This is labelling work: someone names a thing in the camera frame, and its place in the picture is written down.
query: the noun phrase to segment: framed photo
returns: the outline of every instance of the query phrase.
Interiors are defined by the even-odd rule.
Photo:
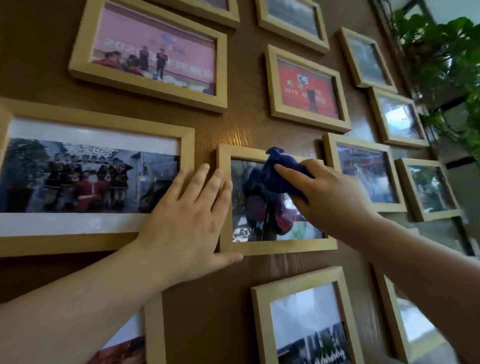
[[[0,98],[0,256],[116,250],[194,167],[194,129]]]
[[[402,158],[395,163],[417,221],[462,215],[440,162]]]
[[[152,298],[86,364],[166,364],[162,294]]]
[[[342,267],[252,288],[262,364],[363,364]]]
[[[227,36],[141,0],[87,0],[69,71],[86,81],[227,110]]]
[[[327,165],[358,176],[377,212],[406,212],[389,146],[337,134],[323,136]]]
[[[272,45],[265,58],[272,116],[342,133],[352,129],[339,72]]]
[[[223,178],[233,181],[232,207],[220,233],[221,252],[261,255],[337,249],[336,240],[313,227],[288,194],[263,186],[260,175],[268,159],[264,150],[219,144],[216,151]]]
[[[408,297],[374,267],[396,357],[410,364],[446,342],[438,329]]]
[[[200,16],[237,29],[240,26],[237,0],[153,0],[162,5]]]
[[[322,10],[313,0],[255,0],[258,25],[321,53],[330,50]]]
[[[369,97],[384,143],[417,148],[429,145],[412,99],[376,87],[369,89]]]
[[[357,87],[398,92],[376,41],[346,28],[338,35]]]

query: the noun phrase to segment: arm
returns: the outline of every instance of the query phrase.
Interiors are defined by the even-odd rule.
[[[222,172],[202,191],[207,172],[203,165],[179,198],[181,171],[131,244],[0,305],[0,363],[85,364],[157,292],[241,260],[214,254],[232,184],[215,202]]]
[[[439,328],[470,363],[480,362],[480,262],[411,233],[375,212],[358,178],[315,159],[303,163],[315,177],[276,165],[308,202],[292,196],[318,229],[360,251]]]

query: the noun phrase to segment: picture frame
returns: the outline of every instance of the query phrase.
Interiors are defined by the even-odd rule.
[[[462,211],[455,198],[452,187],[450,186],[450,183],[448,183],[446,171],[441,162],[436,160],[401,158],[397,159],[395,164],[398,168],[400,180],[405,189],[408,202],[412,208],[413,217],[416,221],[432,221],[442,218],[462,216]],[[412,172],[412,167],[417,167],[419,170]],[[434,172],[436,172],[435,184],[441,184],[443,187],[435,187],[430,191],[428,186],[425,185],[425,182],[428,182],[425,181],[425,179],[433,178],[432,173]],[[420,194],[419,189],[417,188],[417,177],[414,176],[414,173],[419,173],[419,180],[417,181],[419,181],[418,184],[423,184],[422,189],[425,193]],[[437,211],[426,211],[424,203],[427,201],[431,204],[431,207],[428,209],[434,209]]]
[[[247,148],[244,146],[231,146],[227,144],[219,144],[216,150],[217,165],[223,170],[223,180],[232,179],[232,160],[241,160],[248,162],[266,162],[268,155],[264,150]],[[298,162],[307,159],[303,157],[294,157]],[[234,192],[237,189],[237,181],[234,183]],[[280,253],[296,253],[296,252],[310,252],[320,250],[335,250],[337,249],[336,240],[332,237],[326,236],[322,233],[322,238],[307,238],[307,239],[288,239],[288,240],[267,240],[267,241],[234,241],[233,239],[233,207],[234,203],[230,204],[227,218],[223,224],[220,232],[219,249],[221,252],[238,252],[243,255],[263,255],[263,254],[280,254]]]
[[[88,364],[112,359],[119,364],[166,364],[162,293],[151,298],[104,345]]]
[[[344,135],[327,133],[323,135],[325,147],[325,158],[327,165],[333,169],[345,173],[342,168],[342,161],[338,152],[338,147],[343,147],[346,151],[353,150],[358,152],[371,153],[371,156],[358,156],[359,162],[350,161],[348,168],[352,169],[351,175],[358,175],[364,186],[369,192],[377,212],[406,212],[407,206],[400,187],[394,159],[389,146],[384,144],[367,142]],[[375,158],[383,163],[368,163],[364,168],[360,163],[360,158]]]
[[[347,101],[345,99],[345,93],[343,91],[343,85],[338,71],[331,70],[270,44],[265,52],[265,59],[267,67],[268,93],[270,96],[270,113],[272,116],[307,123],[341,133],[346,133],[352,129],[348,114]],[[285,68],[282,73],[283,78],[280,77],[279,62],[285,63],[285,65],[282,65],[282,67]],[[291,66],[294,66],[295,69],[289,72]],[[305,75],[300,76],[298,73],[300,71],[305,72]],[[287,79],[293,77],[294,73],[296,73],[296,76],[299,78],[297,84],[295,84],[296,80]],[[331,89],[329,89],[330,84],[325,84],[324,79],[312,79],[317,75],[325,79],[330,79]],[[316,90],[309,88],[308,86],[318,87],[322,90]],[[305,93],[302,92],[304,87],[307,87]],[[331,93],[331,100],[329,100],[328,95],[325,95],[325,89]],[[307,105],[308,101],[307,103],[302,103],[302,101],[308,99],[305,95],[309,90],[314,91],[313,94],[315,96],[312,101],[314,102],[314,110],[317,112],[311,110],[311,101],[310,105]],[[316,100],[317,93],[321,94],[320,96],[322,99],[320,101]],[[284,98],[285,101],[288,100],[290,105],[284,103]],[[338,115],[338,119],[332,117],[332,114]]]
[[[129,32],[139,26],[141,31]],[[156,63],[147,44],[160,47]],[[146,47],[144,64],[141,47]],[[110,56],[117,61],[94,60],[104,57],[107,62]],[[227,110],[227,35],[141,0],[87,0],[68,69],[85,81],[219,113]]]
[[[271,0],[255,0],[260,27],[321,53],[327,53],[330,50],[320,5],[312,0],[280,0],[281,4],[270,4],[269,1]],[[275,5],[278,9],[276,11],[277,16],[270,14],[270,11],[275,10]],[[297,15],[303,16],[303,19],[293,25],[292,23],[296,19],[295,16],[292,18],[291,15],[295,15],[295,12],[299,12]],[[302,26],[307,26],[305,24],[311,25],[311,27],[302,29]]]
[[[154,0],[154,2],[234,29],[238,29],[240,26],[237,0],[225,0],[226,9],[210,5],[208,2],[200,0]]]
[[[384,143],[414,148],[429,146],[419,113],[412,99],[376,87],[369,88],[368,93]],[[385,107],[388,106],[397,107],[391,110],[394,115],[390,121],[385,114]],[[406,119],[410,119],[409,125],[404,122]]]
[[[324,310],[309,310],[304,313],[304,318],[309,320],[309,328],[316,327],[316,329],[322,330],[322,327],[326,326],[326,329],[320,331],[320,340],[324,341],[324,336],[322,335],[325,331],[326,337],[335,338],[338,344],[337,347],[341,348],[341,351],[346,351],[348,353],[347,358],[349,357],[351,361],[348,363],[352,364],[363,364],[363,354],[360,345],[360,340],[357,332],[357,327],[355,324],[355,318],[353,315],[352,306],[350,303],[350,298],[348,294],[348,288],[345,281],[345,275],[343,273],[342,267],[329,267],[326,269],[317,270],[311,273],[305,273],[299,276],[279,280],[276,282],[271,282],[263,284],[257,287],[253,287],[252,298],[253,298],[253,312],[255,316],[255,326],[257,330],[257,340],[258,340],[258,349],[260,353],[260,363],[262,364],[277,364],[279,362],[278,357],[280,355],[288,355],[287,353],[292,353],[294,350],[288,349],[292,346],[299,347],[300,344],[306,344],[308,348],[303,347],[303,350],[300,349],[296,357],[302,356],[303,362],[305,363],[315,363],[313,359],[316,355],[322,355],[322,350],[316,348],[315,342],[318,340],[318,336],[315,337],[315,334],[310,334],[305,332],[306,330],[299,329],[301,323],[297,321],[298,316],[294,315],[288,316],[289,308],[295,307],[292,301],[288,302],[289,298],[296,298],[300,301],[301,296],[298,296],[300,293],[303,295],[308,307],[312,306],[321,306]],[[315,299],[321,297],[323,294],[325,297],[330,296],[330,302],[326,300],[322,303],[319,303],[320,299]],[[285,328],[281,329],[282,322],[280,321],[281,314],[278,313],[279,307],[278,304],[282,303],[284,306],[284,319],[287,317],[289,322],[292,324],[291,330]],[[317,314],[321,311],[331,312],[329,318],[319,318],[312,317],[311,313],[316,312]],[[332,331],[330,331],[331,321],[339,321],[332,326]],[[286,342],[292,342],[291,345],[284,346]]]
[[[418,229],[409,230],[416,235],[420,235]],[[380,289],[380,296],[384,306],[388,326],[390,327],[390,332],[392,334],[396,358],[404,363],[412,364],[417,359],[444,344],[446,342],[445,338],[436,328],[431,329],[433,325],[428,321],[428,319],[426,319],[426,321],[422,320],[422,325],[424,328],[430,328],[430,330],[428,330],[426,333],[418,338],[415,336],[412,337],[412,333],[410,332],[407,334],[407,329],[402,319],[399,304],[400,302],[404,304],[404,301],[399,301],[394,283],[377,267],[373,266],[373,270],[375,272],[377,284]],[[405,308],[405,311],[411,311],[417,314],[420,313],[424,317],[424,315],[414,305]]]
[[[386,91],[398,93],[393,77],[386,65],[385,58],[380,51],[378,43],[374,39],[343,27],[338,31],[338,38],[357,87],[368,88],[374,86]],[[358,50],[363,50],[361,57],[374,57],[374,60],[365,59],[363,63],[364,67],[369,65],[370,69],[364,69],[362,71],[359,56],[356,57],[352,46],[349,44],[349,39],[357,41],[357,43],[355,43],[356,47]]]

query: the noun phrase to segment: hand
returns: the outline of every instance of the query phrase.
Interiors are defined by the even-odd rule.
[[[275,164],[276,171],[303,192],[308,202],[299,196],[291,198],[302,215],[317,229],[340,240],[346,240],[375,219],[373,203],[357,177],[347,176],[317,159],[302,162],[315,178]]]
[[[203,188],[209,168],[200,167],[182,196],[187,172],[181,170],[134,241],[152,257],[159,275],[168,276],[168,286],[243,259],[239,253],[214,253],[230,207],[232,182],[226,181],[219,193],[223,172],[218,169]]]

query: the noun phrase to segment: right hand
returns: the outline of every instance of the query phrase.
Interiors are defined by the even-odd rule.
[[[358,177],[338,172],[317,159],[305,160],[302,165],[314,179],[279,164],[275,164],[275,169],[303,192],[308,202],[300,196],[290,197],[302,215],[320,231],[345,241],[382,218]]]

